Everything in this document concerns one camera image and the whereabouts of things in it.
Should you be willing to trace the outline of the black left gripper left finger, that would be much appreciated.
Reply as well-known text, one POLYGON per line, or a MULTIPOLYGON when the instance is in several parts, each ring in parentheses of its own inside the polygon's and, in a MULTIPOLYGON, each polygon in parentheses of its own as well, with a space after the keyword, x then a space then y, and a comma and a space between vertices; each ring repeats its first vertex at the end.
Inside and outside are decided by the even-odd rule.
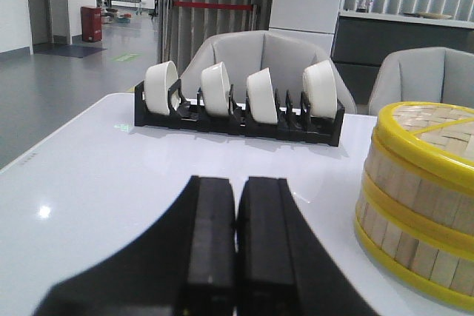
POLYGON ((227 179, 191 177, 152 226, 57 283, 36 315, 232 315, 234 208, 227 179))

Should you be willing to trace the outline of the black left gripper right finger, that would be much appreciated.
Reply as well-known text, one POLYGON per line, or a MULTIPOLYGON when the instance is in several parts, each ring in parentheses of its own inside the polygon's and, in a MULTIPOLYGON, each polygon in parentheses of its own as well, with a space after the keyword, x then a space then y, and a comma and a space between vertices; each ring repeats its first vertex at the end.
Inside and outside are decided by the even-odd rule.
POLYGON ((376 314, 313 234, 283 178, 248 178, 236 232, 238 315, 376 314))

